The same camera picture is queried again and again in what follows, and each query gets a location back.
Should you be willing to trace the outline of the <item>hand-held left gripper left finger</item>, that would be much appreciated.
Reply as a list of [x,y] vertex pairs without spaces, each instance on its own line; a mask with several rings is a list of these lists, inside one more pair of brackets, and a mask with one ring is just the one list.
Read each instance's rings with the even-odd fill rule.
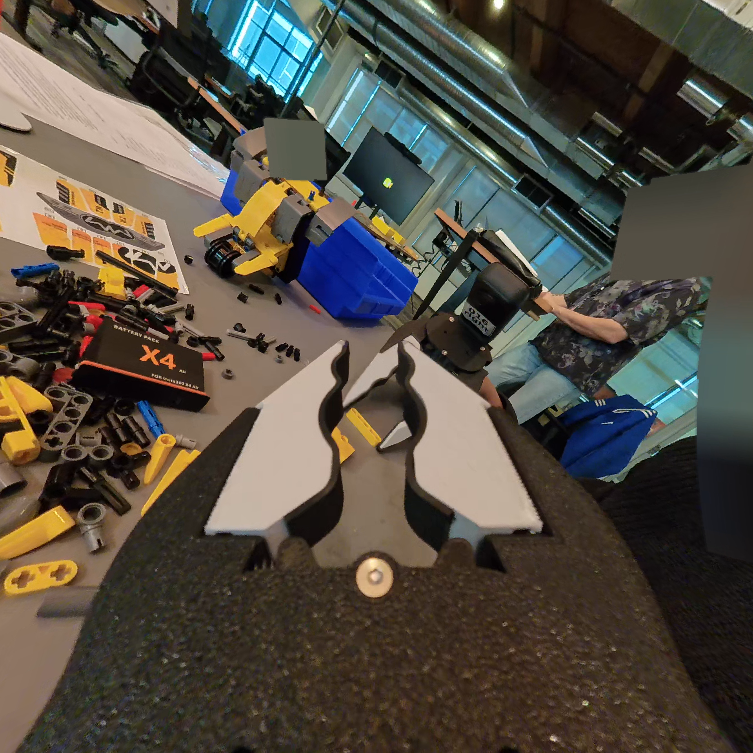
[[258,403],[205,535],[285,537],[286,516],[332,488],[340,473],[332,432],[348,379],[349,343],[339,340]]

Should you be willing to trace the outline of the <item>black office chair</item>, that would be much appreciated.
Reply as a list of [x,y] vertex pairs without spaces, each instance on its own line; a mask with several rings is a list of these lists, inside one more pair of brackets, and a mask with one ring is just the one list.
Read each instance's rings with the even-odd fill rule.
[[189,73],[156,40],[139,58],[126,88],[133,97],[165,118],[172,118],[196,103],[198,93]]

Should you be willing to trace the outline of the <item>yellow toy beam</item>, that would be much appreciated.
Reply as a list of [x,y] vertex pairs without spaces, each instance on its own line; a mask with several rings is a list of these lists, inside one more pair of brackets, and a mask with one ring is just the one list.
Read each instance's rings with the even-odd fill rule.
[[349,409],[346,412],[346,418],[372,447],[376,448],[380,446],[382,438],[357,409]]

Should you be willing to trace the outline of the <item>metal ventilation duct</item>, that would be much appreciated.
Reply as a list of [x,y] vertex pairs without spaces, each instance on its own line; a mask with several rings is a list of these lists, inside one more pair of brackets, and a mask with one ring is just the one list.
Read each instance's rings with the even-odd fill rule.
[[611,261],[624,196],[610,177],[597,106],[522,73],[434,2],[343,2],[348,30],[395,70],[395,88],[455,118],[489,165],[543,195],[536,210],[594,258]]

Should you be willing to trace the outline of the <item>black battery pack box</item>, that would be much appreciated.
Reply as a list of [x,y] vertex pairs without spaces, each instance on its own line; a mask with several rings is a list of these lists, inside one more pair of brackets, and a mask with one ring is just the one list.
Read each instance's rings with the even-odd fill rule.
[[202,355],[107,318],[73,370],[70,386],[192,412],[209,402]]

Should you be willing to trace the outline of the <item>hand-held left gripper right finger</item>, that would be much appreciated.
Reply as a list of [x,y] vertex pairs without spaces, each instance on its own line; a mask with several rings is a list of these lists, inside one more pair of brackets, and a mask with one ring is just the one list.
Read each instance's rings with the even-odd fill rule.
[[543,532],[493,421],[502,412],[411,345],[398,345],[398,382],[411,432],[409,487],[450,513],[449,532]]

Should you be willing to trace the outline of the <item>yellow toy vehicle model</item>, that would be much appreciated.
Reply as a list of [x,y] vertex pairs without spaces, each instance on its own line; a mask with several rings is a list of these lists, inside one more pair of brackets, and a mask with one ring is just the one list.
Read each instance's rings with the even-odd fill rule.
[[221,278],[265,273],[288,284],[299,276],[309,246],[319,247],[356,216],[348,202],[329,199],[311,182],[272,177],[266,153],[263,128],[234,141],[230,177],[241,209],[193,229],[204,240],[205,262]]

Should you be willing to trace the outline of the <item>yellow sticker sheet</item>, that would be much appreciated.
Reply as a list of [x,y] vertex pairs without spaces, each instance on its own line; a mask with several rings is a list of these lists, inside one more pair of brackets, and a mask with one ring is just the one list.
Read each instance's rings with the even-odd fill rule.
[[103,266],[97,253],[106,253],[149,280],[189,293],[162,218],[7,146],[1,146],[1,236],[42,251],[48,246],[81,251],[83,262],[94,267]]

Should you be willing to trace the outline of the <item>black monitor on stand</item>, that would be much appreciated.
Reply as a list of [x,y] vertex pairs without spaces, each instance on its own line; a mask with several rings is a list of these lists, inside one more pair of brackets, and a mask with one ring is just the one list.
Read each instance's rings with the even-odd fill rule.
[[416,155],[375,127],[350,157],[343,176],[361,191],[363,203],[397,224],[407,219],[435,183]]

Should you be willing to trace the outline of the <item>white paper sheets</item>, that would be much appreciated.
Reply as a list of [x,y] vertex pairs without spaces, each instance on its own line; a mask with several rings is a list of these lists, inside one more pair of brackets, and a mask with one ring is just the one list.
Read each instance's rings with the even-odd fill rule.
[[227,168],[157,113],[84,83],[1,34],[1,90],[20,112],[219,199]]

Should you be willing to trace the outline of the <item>blue bag with white stripes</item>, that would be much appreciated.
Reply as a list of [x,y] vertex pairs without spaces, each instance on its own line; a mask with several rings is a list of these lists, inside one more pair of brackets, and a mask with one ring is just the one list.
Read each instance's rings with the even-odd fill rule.
[[629,395],[581,402],[560,416],[568,435],[560,464],[575,478],[618,475],[656,418],[656,410]]

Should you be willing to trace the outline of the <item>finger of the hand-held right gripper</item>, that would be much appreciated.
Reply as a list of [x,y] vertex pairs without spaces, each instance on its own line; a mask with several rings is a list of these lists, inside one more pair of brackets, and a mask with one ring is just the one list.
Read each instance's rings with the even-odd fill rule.
[[358,379],[349,387],[344,395],[344,407],[353,407],[362,400],[372,389],[385,384],[398,370],[398,346],[410,346],[420,350],[419,340],[409,335],[402,340],[383,348],[377,353]]
[[411,432],[407,421],[401,420],[388,432],[385,438],[381,439],[376,446],[376,449],[379,452],[384,452],[391,447],[396,447],[397,445],[402,444],[412,438],[412,436],[413,433]]

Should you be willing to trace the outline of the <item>pile of toy building bricks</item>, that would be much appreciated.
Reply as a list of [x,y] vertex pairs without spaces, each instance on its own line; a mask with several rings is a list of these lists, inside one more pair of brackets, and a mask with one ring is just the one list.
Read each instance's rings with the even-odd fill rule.
[[211,562],[223,552],[236,558],[236,570],[271,566],[273,545],[263,534],[251,533],[251,543],[227,544],[231,533],[220,534],[218,549],[202,552],[203,528],[220,494],[225,475],[240,458],[241,447],[260,408],[241,409],[239,401],[232,421],[200,457],[200,447],[180,448],[159,480],[146,484],[149,462],[164,446],[151,436],[148,447],[137,444],[131,456],[120,451],[117,438],[136,443],[129,427],[137,423],[137,435],[146,433],[135,417],[115,411],[119,402],[133,398],[100,395],[95,388],[78,389],[74,378],[51,381],[39,391],[31,382],[10,375],[33,353],[2,350],[2,602],[30,601],[45,610],[59,608],[73,615],[85,614],[94,587],[81,588],[81,575],[89,575],[100,553],[114,554],[118,520],[136,522],[135,538],[125,545],[115,574],[105,577],[105,599],[115,593],[115,605],[136,604],[146,587],[137,578],[150,578],[151,566],[158,589],[183,584],[190,575],[165,575],[170,567],[199,562],[209,573]]

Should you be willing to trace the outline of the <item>blue plastic bin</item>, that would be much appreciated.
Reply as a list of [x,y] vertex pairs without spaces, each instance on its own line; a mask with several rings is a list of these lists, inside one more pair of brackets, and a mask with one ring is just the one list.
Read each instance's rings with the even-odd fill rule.
[[[241,204],[233,195],[236,179],[228,175],[221,204],[236,215]],[[397,315],[406,306],[416,277],[356,216],[340,226],[319,247],[309,246],[304,265],[295,279],[334,318],[381,319]]]

